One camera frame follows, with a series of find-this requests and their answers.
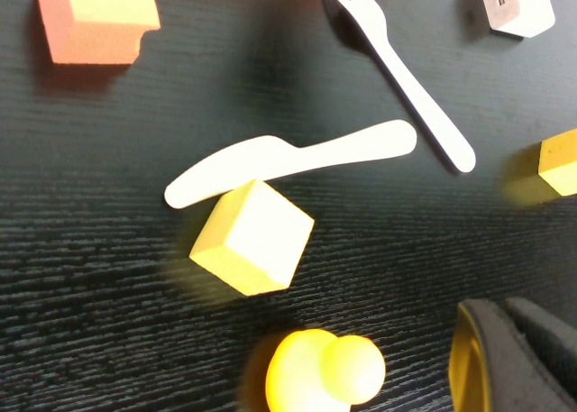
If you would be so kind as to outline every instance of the knife handle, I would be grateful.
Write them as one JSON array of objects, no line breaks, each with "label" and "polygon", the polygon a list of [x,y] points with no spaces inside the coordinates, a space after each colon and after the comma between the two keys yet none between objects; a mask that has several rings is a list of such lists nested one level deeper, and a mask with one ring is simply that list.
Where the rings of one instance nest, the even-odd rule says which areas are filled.
[{"label": "knife handle", "polygon": [[318,169],[337,164],[385,160],[406,155],[416,145],[415,128],[405,121],[396,120],[301,148],[302,164],[306,169]]}]

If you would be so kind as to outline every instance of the toy block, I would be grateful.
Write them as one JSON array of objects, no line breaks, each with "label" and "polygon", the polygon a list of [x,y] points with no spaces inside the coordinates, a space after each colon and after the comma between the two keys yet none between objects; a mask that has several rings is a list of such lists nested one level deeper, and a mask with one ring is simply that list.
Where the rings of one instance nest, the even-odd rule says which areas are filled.
[{"label": "toy block", "polygon": [[495,31],[532,38],[555,24],[551,0],[483,0]]},{"label": "toy block", "polygon": [[160,28],[154,0],[39,0],[54,63],[132,64]]},{"label": "toy block", "polygon": [[290,286],[314,222],[254,180],[221,197],[190,259],[246,296],[282,290]]},{"label": "toy block", "polygon": [[561,196],[577,193],[577,130],[541,143],[539,176]]}]

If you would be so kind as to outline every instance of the white block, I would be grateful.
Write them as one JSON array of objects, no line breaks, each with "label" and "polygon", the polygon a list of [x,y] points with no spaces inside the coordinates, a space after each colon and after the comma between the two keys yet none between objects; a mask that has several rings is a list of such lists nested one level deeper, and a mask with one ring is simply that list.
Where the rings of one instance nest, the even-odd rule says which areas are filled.
[{"label": "white block", "polygon": [[483,0],[495,31],[533,38],[555,24],[551,0]]}]

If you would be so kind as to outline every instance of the plastic cutlery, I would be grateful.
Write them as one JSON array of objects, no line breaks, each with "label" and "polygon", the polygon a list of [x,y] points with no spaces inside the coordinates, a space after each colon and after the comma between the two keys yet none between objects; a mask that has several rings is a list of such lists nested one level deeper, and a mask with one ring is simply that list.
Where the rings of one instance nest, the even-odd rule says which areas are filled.
[{"label": "plastic cutlery", "polygon": [[451,163],[460,172],[472,171],[476,163],[474,150],[391,47],[387,36],[387,19],[379,4],[375,0],[336,1],[359,25]]},{"label": "plastic cutlery", "polygon": [[264,135],[201,160],[167,186],[164,198],[169,206],[180,209],[254,179],[270,180],[338,164],[399,157],[412,152],[416,144],[417,132],[400,120],[306,148]]}]

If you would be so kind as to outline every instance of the wood grain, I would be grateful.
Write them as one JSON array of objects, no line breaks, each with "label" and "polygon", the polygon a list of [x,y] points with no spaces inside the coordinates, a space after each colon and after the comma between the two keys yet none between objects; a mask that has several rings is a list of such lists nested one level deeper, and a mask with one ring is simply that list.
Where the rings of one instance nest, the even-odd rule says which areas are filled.
[{"label": "wood grain", "polygon": [[272,181],[316,227],[291,289],[241,299],[187,259],[214,200],[171,211],[164,187],[249,137],[410,119],[375,65],[319,0],[158,0],[135,65],[56,68],[36,1],[0,0],[0,410],[260,412],[255,348],[323,327],[386,354],[355,410],[450,411],[460,300],[523,296],[577,325],[575,198],[502,191],[512,156],[577,122],[574,1],[525,41],[484,34],[475,0],[378,1],[478,167],[447,173],[420,137],[405,158]]}]

